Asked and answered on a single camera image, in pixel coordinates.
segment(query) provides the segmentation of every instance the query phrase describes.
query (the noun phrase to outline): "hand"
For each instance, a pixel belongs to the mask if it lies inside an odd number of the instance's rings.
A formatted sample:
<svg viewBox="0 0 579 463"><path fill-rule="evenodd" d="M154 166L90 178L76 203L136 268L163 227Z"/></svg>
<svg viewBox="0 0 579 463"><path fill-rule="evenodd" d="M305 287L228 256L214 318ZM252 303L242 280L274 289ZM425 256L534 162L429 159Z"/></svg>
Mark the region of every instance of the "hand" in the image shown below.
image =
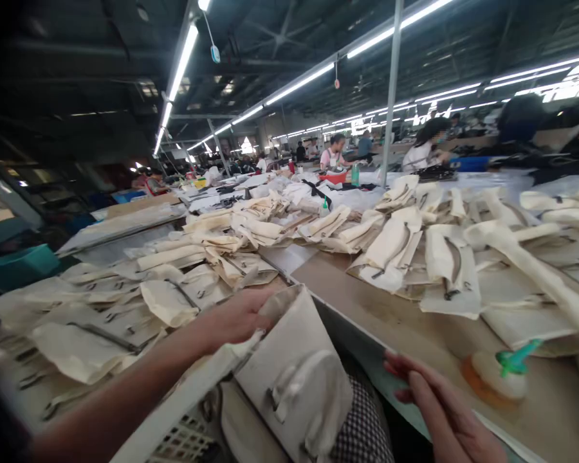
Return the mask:
<svg viewBox="0 0 579 463"><path fill-rule="evenodd" d="M439 151L438 150L438 154L437 154L437 158L442 161L442 162L447 162L450 161L450 158L452 157L452 154L449 153L448 151Z"/></svg>
<svg viewBox="0 0 579 463"><path fill-rule="evenodd" d="M273 321L258 312L274 293L274 289L243 289L223 304L203 311L186 328L191 335L201 336L204 354L213 354L226 343L244 342L257 329L272 329Z"/></svg>
<svg viewBox="0 0 579 463"><path fill-rule="evenodd" d="M405 380L409 389L395 392L402 403L420 409L438 463L505 463L506 453L491 432L441 374L421 362L384 352L384 368Z"/></svg>

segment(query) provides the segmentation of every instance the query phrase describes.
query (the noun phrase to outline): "dark hair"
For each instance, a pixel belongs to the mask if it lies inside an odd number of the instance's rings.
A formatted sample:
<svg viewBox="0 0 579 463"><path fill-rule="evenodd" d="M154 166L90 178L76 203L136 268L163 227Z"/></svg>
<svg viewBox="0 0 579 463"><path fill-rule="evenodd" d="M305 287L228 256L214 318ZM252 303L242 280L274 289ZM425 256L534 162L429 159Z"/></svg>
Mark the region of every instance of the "dark hair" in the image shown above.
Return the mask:
<svg viewBox="0 0 579 463"><path fill-rule="evenodd" d="M431 140L435 135L439 134L441 131L448 130L450 128L450 120L446 118L433 118L429 119L423 129L418 132L416 136L415 147L420 147L426 142Z"/></svg>
<svg viewBox="0 0 579 463"><path fill-rule="evenodd" d="M342 133L338 133L338 134L334 134L332 135L332 137L330 137L330 145L335 145L337 144L339 141L344 140L345 139L345 135L343 135Z"/></svg>

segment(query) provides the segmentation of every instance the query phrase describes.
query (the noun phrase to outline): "steel column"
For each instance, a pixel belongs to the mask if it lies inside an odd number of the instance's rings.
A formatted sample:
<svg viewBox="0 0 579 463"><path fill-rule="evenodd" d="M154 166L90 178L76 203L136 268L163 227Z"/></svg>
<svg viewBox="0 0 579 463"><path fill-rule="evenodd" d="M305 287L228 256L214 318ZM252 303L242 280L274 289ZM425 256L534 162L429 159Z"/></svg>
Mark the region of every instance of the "steel column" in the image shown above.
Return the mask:
<svg viewBox="0 0 579 463"><path fill-rule="evenodd" d="M397 76L399 74L399 54L401 51L401 15L403 0L396 0L394 5L394 34L392 35L391 77L388 86L388 114L386 114L386 136L384 137L384 161L381 166L381 185L386 187L388 173L388 153L391 150L392 108L396 99Z"/></svg>

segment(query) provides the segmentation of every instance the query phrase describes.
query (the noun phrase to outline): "glue bottle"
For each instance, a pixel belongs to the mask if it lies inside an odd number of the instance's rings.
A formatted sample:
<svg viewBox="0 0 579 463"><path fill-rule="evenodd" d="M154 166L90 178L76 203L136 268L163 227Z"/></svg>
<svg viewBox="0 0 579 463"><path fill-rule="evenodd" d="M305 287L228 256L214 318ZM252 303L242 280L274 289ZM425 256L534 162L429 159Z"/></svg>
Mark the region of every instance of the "glue bottle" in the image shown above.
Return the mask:
<svg viewBox="0 0 579 463"><path fill-rule="evenodd" d="M330 209L328 208L328 203L326 202L326 199L324 198L324 204L320 208L320 217L325 217L328 214L330 214Z"/></svg>

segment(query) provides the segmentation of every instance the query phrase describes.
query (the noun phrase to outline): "blue bin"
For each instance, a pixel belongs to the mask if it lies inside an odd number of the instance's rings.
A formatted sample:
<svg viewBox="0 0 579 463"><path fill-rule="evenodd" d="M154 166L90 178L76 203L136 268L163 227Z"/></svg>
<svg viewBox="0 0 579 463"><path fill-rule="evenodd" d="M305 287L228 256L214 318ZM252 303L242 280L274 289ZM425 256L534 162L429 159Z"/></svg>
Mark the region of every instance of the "blue bin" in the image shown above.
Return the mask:
<svg viewBox="0 0 579 463"><path fill-rule="evenodd" d="M7 292L48 277L60 261L47 244L0 257L0 291Z"/></svg>

